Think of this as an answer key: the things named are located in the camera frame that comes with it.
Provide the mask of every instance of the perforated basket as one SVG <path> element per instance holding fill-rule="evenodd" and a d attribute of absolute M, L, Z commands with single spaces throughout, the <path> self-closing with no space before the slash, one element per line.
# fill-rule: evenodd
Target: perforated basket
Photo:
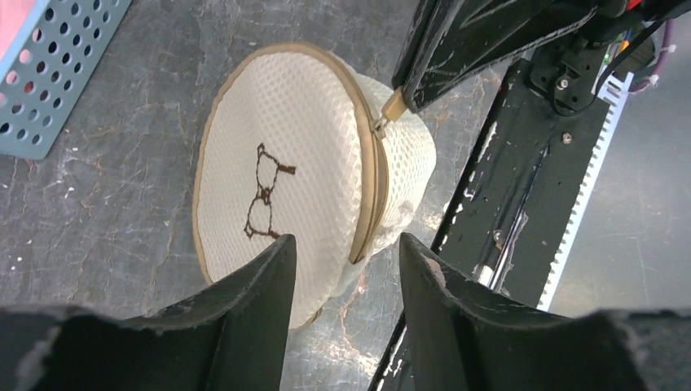
<path fill-rule="evenodd" d="M 131 0 L 37 0 L 0 59 L 0 154 L 42 159 Z"/>

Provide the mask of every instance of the white mesh bag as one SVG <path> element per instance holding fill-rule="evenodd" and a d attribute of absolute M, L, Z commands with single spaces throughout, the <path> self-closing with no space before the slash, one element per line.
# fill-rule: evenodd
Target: white mesh bag
<path fill-rule="evenodd" d="M 398 238 L 436 154 L 409 112 L 375 135 L 373 118 L 392 94 L 305 43 L 264 47 L 230 75 L 206 123 L 194 191 L 196 250 L 210 283 L 295 235 L 296 328 Z"/>

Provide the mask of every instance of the cable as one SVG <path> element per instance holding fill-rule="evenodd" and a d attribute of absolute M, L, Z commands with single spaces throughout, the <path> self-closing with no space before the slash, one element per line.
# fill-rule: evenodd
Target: cable
<path fill-rule="evenodd" d="M 582 108 L 580 110 L 570 110 L 568 108 L 562 108 L 559 106 L 559 103 L 557 102 L 557 97 L 556 97 L 556 92 L 557 92 L 557 83 L 567 75 L 566 69 L 564 69 L 564 72 L 561 73 L 558 77 L 555 77 L 554 80 L 552 81 L 552 88 L 550 90 L 550 106 L 552 106 L 552 110 L 560 115 L 560 116 L 575 116 L 577 114 L 580 114 L 581 112 L 584 112 L 586 109 L 590 108 L 593 103 L 597 100 L 597 95 L 600 93 L 600 90 L 602 89 L 602 86 L 605 84 L 605 81 L 607 81 L 607 78 L 610 77 L 612 73 L 614 73 L 614 70 L 617 69 L 619 65 L 622 64 L 622 62 L 629 56 L 631 55 L 640 45 L 642 45 L 646 39 L 648 39 L 657 29 L 660 28 L 664 24 L 663 21 L 658 21 L 650 26 L 646 27 L 643 31 L 641 31 L 636 38 L 631 42 L 629 46 L 626 47 L 621 53 L 619 53 L 614 59 L 612 59 L 612 62 L 607 65 L 604 71 L 602 71 L 602 74 L 600 77 L 597 78 L 597 82 L 595 84 L 595 94 L 592 96 L 592 100 L 590 103 L 585 108 Z"/>
<path fill-rule="evenodd" d="M 624 34 L 624 40 L 622 41 L 621 47 L 619 47 L 619 53 L 623 52 L 626 50 L 626 48 L 629 46 L 631 43 L 631 35 L 633 35 L 633 29 L 629 29 L 626 31 L 626 34 Z"/>
<path fill-rule="evenodd" d="M 662 48 L 660 49 L 660 54 L 658 55 L 658 61 L 657 63 L 655 63 L 653 67 L 653 72 L 650 74 L 650 76 L 643 79 L 643 81 L 638 83 L 636 86 L 631 87 L 629 91 L 631 91 L 632 94 L 643 92 L 648 87 L 656 86 L 658 84 L 658 80 L 660 78 L 660 71 L 662 70 L 665 61 L 667 60 L 667 55 L 670 53 L 674 53 L 674 50 L 676 49 L 676 45 L 673 45 L 671 43 L 671 33 L 673 28 L 674 20 L 669 19 L 667 22 L 665 22 L 665 34 L 664 38 L 662 39 Z"/>

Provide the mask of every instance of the purple cable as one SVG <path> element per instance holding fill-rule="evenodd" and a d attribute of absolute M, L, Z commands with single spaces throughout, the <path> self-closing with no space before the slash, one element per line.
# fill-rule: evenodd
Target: purple cable
<path fill-rule="evenodd" d="M 665 33 L 664 37 L 662 38 L 662 48 L 660 49 L 660 56 L 658 57 L 658 62 L 655 64 L 655 67 L 653 68 L 653 73 L 651 73 L 649 77 L 646 77 L 637 86 L 632 87 L 630 89 L 632 93 L 635 94 L 637 92 L 645 90 L 646 88 L 651 86 L 650 79 L 652 77 L 658 78 L 660 70 L 662 69 L 662 66 L 665 64 L 665 61 L 667 60 L 667 55 L 669 54 L 669 48 L 671 46 L 671 31 L 673 28 L 674 20 L 669 19 L 667 22 L 665 22 Z"/>

